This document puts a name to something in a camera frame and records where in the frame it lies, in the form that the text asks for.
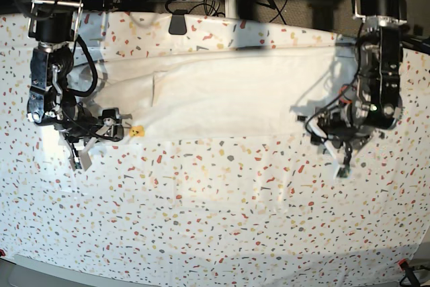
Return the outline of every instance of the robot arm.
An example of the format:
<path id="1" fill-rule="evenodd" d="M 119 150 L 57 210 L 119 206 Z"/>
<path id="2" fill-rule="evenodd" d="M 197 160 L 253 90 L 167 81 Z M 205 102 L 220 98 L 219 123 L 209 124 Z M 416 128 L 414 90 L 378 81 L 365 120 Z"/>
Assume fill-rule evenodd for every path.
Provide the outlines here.
<path id="1" fill-rule="evenodd" d="M 362 20 L 355 45 L 357 72 L 350 84 L 313 116 L 299 118 L 311 142 L 324 145 L 337 164 L 336 176 L 347 177 L 354 151 L 369 142 L 375 129 L 389 130 L 401 115 L 399 68 L 404 0 L 352 0 L 354 16 Z M 354 92 L 354 98 L 345 94 Z"/>
<path id="2" fill-rule="evenodd" d="M 30 17 L 29 37 L 38 41 L 30 65 L 28 119 L 38 126 L 53 125 L 71 152 L 72 168 L 85 170 L 91 165 L 88 156 L 91 146 L 97 140 L 122 140 L 124 129 L 117 109 L 104 110 L 102 116 L 95 117 L 77 100 L 77 97 L 90 96 L 97 87 L 97 70 L 78 35 L 83 0 L 32 0 L 31 12 L 19 0 L 15 2 Z M 71 45 L 76 42 L 87 57 L 93 75 L 87 91 L 70 89 L 67 83 L 67 75 L 74 65 Z M 78 151 L 78 143 L 83 143 L 85 148 Z"/>

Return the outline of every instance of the terrazzo pattern fabric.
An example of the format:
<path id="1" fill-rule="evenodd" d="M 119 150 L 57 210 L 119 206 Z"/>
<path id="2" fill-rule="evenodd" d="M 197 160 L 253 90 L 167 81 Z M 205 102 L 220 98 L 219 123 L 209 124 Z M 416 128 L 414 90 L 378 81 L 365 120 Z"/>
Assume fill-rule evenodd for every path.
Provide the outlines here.
<path id="1" fill-rule="evenodd" d="M 428 56 L 405 51 L 403 119 L 365 147 L 348 181 L 331 182 L 330 157 L 303 132 L 95 147 L 90 171 L 73 173 L 62 147 L 26 120 L 35 45 L 26 20 L 0 22 L 8 257 L 157 286 L 361 286 L 400 279 L 396 262 L 429 228 Z M 81 25 L 99 60 L 338 38 L 197 16 L 186 36 L 170 36 L 168 15 L 145 13 L 84 15 Z"/>

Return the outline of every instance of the speckled tablecloth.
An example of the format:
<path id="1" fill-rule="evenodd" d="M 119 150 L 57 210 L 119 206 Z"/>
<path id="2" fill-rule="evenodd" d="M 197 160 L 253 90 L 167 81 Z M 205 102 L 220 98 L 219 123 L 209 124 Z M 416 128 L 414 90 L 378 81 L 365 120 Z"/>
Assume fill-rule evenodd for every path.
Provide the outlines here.
<path id="1" fill-rule="evenodd" d="M 104 61 L 347 41 L 289 26 L 186 22 L 187 35 L 170 36 L 170 15 L 85 14 L 81 33 Z M 26 19 L 0 17 L 8 257 L 157 286 L 359 286 L 400 278 L 396 262 L 429 228 L 428 56 L 405 51 L 402 121 L 333 186 L 330 158 L 303 132 L 96 147 L 90 171 L 73 173 L 62 147 L 26 120 L 34 45 Z"/>

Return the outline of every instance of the table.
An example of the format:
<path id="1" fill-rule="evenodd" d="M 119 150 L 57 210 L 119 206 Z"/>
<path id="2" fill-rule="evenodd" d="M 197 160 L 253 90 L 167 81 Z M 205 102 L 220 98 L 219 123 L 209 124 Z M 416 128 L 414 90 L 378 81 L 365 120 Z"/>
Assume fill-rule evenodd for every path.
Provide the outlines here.
<path id="1" fill-rule="evenodd" d="M 331 181 L 303 132 L 100 146 L 73 173 L 63 148 L 26 120 L 33 40 L 0 17 L 0 248 L 64 268 L 157 286 L 360 286 L 393 281 L 429 228 L 429 57 L 405 50 L 404 116 Z M 250 46 L 350 42 L 332 33 L 187 16 L 85 14 L 96 60 Z M 79 51 L 76 64 L 84 63 Z"/>

